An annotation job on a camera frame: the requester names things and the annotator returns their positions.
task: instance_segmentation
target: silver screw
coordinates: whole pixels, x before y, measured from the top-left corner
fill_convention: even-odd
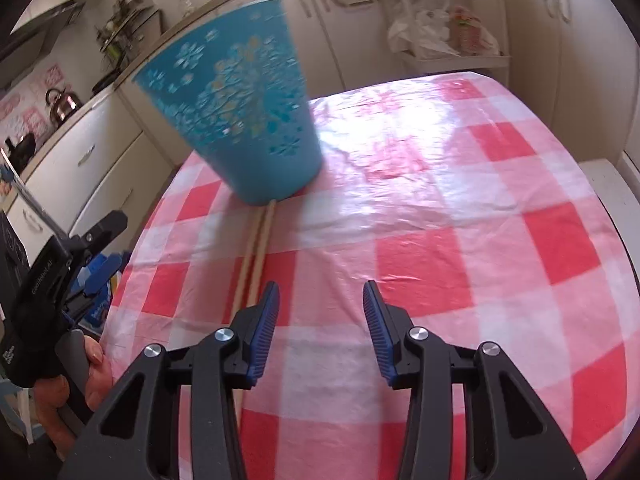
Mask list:
[[[160,355],[162,351],[162,347],[158,343],[153,343],[151,345],[145,346],[145,356],[147,357],[157,357]]]
[[[429,337],[429,331],[421,326],[414,326],[411,330],[409,330],[409,337],[411,339],[415,339],[416,341],[422,341],[423,339],[427,339]]]
[[[219,328],[215,333],[215,337],[218,341],[229,341],[233,336],[234,331],[230,328]]]
[[[482,343],[482,351],[487,355],[494,356],[500,353],[500,347],[492,341],[487,341]]]

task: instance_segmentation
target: tablecloth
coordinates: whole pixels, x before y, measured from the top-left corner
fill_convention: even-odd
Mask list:
[[[244,396],[250,480],[395,478],[408,391],[380,376],[362,311],[369,279],[449,343],[498,342],[595,478],[638,418],[640,301],[571,156],[508,90],[473,73],[345,92],[312,110],[324,165],[278,204],[262,276],[280,285],[281,306],[264,377]],[[253,212],[188,158],[111,307],[102,341],[116,377],[150,342],[191,345],[229,322]]]

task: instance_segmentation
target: wooden countertop edge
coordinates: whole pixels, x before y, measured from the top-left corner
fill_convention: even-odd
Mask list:
[[[193,14],[190,14],[180,22],[176,23],[173,27],[171,27],[168,31],[166,31],[158,40],[149,46],[142,54],[140,54],[136,59],[134,59],[129,65],[127,65],[126,69],[120,74],[120,76],[114,82],[114,87],[117,88],[122,83],[124,83],[131,74],[133,74],[136,69],[142,65],[147,59],[153,56],[153,54],[161,48],[165,43],[171,40],[174,36],[182,32],[185,28],[189,27],[192,23],[199,20],[205,14],[209,14],[212,10],[215,10],[220,5],[228,2],[229,0],[211,0],[203,6],[199,7]]]
[[[64,123],[55,132],[53,132],[52,136],[50,136],[49,139],[46,140],[46,142],[42,145],[38,152],[29,161],[27,167],[24,168],[24,170],[20,174],[20,178],[22,179],[22,181],[27,181],[27,179],[33,174],[33,172],[36,170],[45,156],[47,156],[47,154],[53,149],[53,147],[60,142],[60,139],[65,136],[65,134],[71,129],[71,127],[74,126],[74,124],[76,124],[82,117],[87,115],[108,96],[113,94],[114,90],[115,88],[113,84],[107,86],[107,88],[89,99],[86,104],[84,104],[75,114],[73,114],[66,123]],[[4,200],[2,200],[2,210],[5,213],[7,213],[9,211],[9,208],[13,205],[16,196],[17,193],[15,189],[12,189],[9,194],[4,197]]]

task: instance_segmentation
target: pair of chopsticks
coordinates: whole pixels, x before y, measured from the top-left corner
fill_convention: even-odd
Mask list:
[[[249,268],[253,261],[254,266],[251,272],[251,281],[249,282],[249,291],[247,293],[244,306],[252,306],[258,303],[258,293],[260,289],[260,279],[262,277],[262,268],[264,267],[264,259],[267,253],[267,244],[269,243],[269,234],[271,233],[271,224],[273,223],[273,215],[276,209],[276,201],[271,200],[266,206],[257,209],[254,215],[249,237],[244,249],[240,274],[238,275],[238,284],[234,293],[234,301],[231,306],[231,315],[229,319],[233,319],[236,312],[242,307],[244,299],[244,290],[249,277]],[[244,390],[234,390],[234,404],[236,406],[236,421],[240,428],[240,420],[242,413],[242,396]]]

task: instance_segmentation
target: range hood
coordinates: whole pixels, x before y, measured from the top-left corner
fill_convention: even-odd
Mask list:
[[[11,33],[0,48],[0,89],[11,88],[51,52],[62,29],[78,15],[83,5],[70,0]]]

